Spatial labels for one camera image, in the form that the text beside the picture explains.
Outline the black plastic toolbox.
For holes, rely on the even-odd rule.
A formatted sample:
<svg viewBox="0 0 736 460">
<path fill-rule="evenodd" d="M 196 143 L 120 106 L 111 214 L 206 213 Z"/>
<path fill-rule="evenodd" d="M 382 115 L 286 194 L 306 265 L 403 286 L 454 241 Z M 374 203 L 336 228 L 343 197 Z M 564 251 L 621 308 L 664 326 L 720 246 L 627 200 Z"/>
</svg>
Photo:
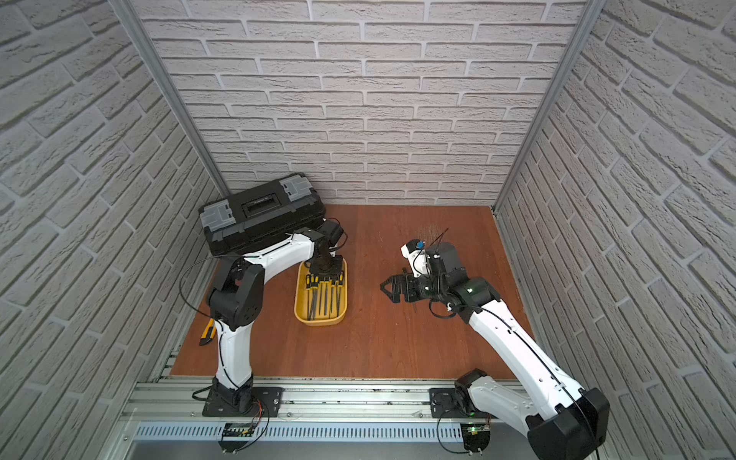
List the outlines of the black plastic toolbox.
<svg viewBox="0 0 736 460">
<path fill-rule="evenodd" d="M 260 251 L 303 227 L 318 228 L 325 215 L 320 196 L 300 172 L 199 209 L 204 236 L 214 256 Z"/>
</svg>

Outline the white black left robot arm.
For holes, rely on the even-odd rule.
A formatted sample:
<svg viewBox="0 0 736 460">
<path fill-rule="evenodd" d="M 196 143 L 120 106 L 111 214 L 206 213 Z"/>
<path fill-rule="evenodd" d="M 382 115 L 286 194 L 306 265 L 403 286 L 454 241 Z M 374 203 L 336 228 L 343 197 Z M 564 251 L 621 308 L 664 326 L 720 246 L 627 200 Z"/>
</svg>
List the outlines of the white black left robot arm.
<svg viewBox="0 0 736 460">
<path fill-rule="evenodd" d="M 338 222 L 324 220 L 318 228 L 300 228 L 274 245 L 223 258 L 208 296 L 218 333 L 216 386 L 238 391 L 252 385 L 250 336 L 263 307 L 266 283 L 304 262 L 320 281 L 339 274 L 342 258 L 337 245 L 343 234 Z"/>
</svg>

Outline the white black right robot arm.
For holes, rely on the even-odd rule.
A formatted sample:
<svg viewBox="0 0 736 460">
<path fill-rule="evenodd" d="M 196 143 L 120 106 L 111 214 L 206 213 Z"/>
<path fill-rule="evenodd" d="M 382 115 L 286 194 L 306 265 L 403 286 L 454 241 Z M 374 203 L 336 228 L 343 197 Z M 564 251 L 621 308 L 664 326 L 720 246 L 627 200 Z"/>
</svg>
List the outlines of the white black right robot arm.
<svg viewBox="0 0 736 460">
<path fill-rule="evenodd" d="M 485 278 L 468 275 L 451 243 L 411 240 L 402 256 L 410 270 L 381 283 L 391 302 L 444 305 L 448 318 L 460 318 L 494 348 L 524 389 L 515 391 L 475 369 L 454 383 L 448 413 L 494 416 L 524 435 L 540 459 L 597 453 L 608 430 L 606 396 L 567 375 L 519 325 L 500 293 Z"/>
</svg>

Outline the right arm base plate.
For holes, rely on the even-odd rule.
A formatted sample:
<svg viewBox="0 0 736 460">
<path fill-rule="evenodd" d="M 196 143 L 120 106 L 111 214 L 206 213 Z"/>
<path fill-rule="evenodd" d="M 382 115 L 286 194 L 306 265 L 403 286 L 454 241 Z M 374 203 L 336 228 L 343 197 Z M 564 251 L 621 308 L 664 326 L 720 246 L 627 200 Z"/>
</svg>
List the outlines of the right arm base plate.
<svg viewBox="0 0 736 460">
<path fill-rule="evenodd" d="M 457 388 L 429 389 L 429 404 L 431 416 L 434 419 L 441 417 L 475 418 L 482 415 L 470 397 Z"/>
</svg>

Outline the left controller board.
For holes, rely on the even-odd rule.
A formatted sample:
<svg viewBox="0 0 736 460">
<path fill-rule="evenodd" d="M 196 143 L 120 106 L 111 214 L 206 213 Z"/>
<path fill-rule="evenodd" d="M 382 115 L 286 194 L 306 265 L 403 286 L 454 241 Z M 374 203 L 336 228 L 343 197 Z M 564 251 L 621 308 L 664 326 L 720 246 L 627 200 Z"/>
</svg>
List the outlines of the left controller board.
<svg viewBox="0 0 736 460">
<path fill-rule="evenodd" d="M 224 453 L 236 453 L 246 449 L 259 436 L 260 429 L 255 423 L 226 423 L 218 444 Z"/>
</svg>

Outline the orange handled pliers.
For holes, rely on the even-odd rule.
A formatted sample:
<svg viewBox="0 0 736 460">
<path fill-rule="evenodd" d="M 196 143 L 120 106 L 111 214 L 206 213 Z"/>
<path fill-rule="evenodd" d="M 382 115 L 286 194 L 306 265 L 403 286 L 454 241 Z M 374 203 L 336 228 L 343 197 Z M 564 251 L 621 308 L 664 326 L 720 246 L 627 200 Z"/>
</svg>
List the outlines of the orange handled pliers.
<svg viewBox="0 0 736 460">
<path fill-rule="evenodd" d="M 213 318 L 210 318 L 199 339 L 199 346 L 206 346 L 207 344 L 211 343 L 216 338 L 216 336 L 217 329 L 215 326 L 215 320 Z"/>
</svg>

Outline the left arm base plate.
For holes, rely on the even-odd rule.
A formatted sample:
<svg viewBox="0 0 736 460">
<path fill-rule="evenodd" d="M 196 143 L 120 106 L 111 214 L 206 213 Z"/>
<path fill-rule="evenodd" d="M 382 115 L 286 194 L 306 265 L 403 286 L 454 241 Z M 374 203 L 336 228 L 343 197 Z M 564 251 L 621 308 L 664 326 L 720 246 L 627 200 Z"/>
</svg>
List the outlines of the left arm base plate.
<svg viewBox="0 0 736 460">
<path fill-rule="evenodd" d="M 256 386 L 233 393 L 228 388 L 210 389 L 203 417 L 277 417 L 283 387 Z"/>
</svg>

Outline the yellow plastic tray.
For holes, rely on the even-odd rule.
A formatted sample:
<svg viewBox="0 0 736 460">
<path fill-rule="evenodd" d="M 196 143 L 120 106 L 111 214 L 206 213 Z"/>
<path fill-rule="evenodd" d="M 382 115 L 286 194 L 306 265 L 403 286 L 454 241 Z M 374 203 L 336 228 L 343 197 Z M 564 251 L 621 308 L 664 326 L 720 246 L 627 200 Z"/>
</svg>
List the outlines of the yellow plastic tray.
<svg viewBox="0 0 736 460">
<path fill-rule="evenodd" d="M 294 315 L 307 326 L 326 327 L 339 324 L 348 310 L 348 264 L 341 257 L 340 268 L 317 273 L 308 263 L 299 266 Z"/>
</svg>

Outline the aluminium front rail frame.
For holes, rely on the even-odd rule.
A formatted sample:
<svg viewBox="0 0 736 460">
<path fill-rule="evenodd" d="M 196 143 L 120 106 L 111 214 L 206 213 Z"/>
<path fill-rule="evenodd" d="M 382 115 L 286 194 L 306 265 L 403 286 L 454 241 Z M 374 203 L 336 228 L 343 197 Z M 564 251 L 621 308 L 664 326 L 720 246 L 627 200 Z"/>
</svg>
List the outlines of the aluminium front rail frame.
<svg viewBox="0 0 736 460">
<path fill-rule="evenodd" d="M 381 446 L 430 444 L 437 453 L 469 454 L 461 424 L 489 424 L 489 447 L 516 449 L 527 438 L 500 419 L 431 416 L 429 389 L 454 388 L 447 379 L 259 378 L 254 386 L 283 387 L 277 417 L 203 417 L 204 379 L 139 383 L 126 401 L 103 449 L 105 459 L 124 459 L 145 450 L 152 458 L 253 457 L 295 448 L 301 456 L 325 458 L 339 443 Z M 260 436 L 244 450 L 224 453 L 226 423 L 255 423 Z"/>
</svg>

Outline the controller board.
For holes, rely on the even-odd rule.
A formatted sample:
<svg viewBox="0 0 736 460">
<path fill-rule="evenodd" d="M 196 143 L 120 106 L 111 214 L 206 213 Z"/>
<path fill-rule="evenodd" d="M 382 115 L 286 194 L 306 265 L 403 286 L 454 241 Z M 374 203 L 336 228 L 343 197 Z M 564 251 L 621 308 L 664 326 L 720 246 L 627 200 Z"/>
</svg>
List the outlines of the controller board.
<svg viewBox="0 0 736 460">
<path fill-rule="evenodd" d="M 489 424 L 461 424 L 463 447 L 469 454 L 483 454 L 491 442 L 491 427 Z"/>
<path fill-rule="evenodd" d="M 218 444 L 224 453 L 236 453 L 246 449 L 259 436 L 260 429 L 255 423 L 226 423 Z"/>
</svg>

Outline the right controller board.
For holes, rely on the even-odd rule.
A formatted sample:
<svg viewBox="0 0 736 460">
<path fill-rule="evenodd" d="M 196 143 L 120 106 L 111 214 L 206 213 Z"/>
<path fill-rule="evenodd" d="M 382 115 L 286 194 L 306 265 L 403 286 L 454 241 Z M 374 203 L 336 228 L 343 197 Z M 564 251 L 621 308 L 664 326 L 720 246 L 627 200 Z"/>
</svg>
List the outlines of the right controller board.
<svg viewBox="0 0 736 460">
<path fill-rule="evenodd" d="M 489 424 L 461 424 L 463 447 L 469 454 L 483 454 L 491 442 L 491 427 Z"/>
</svg>

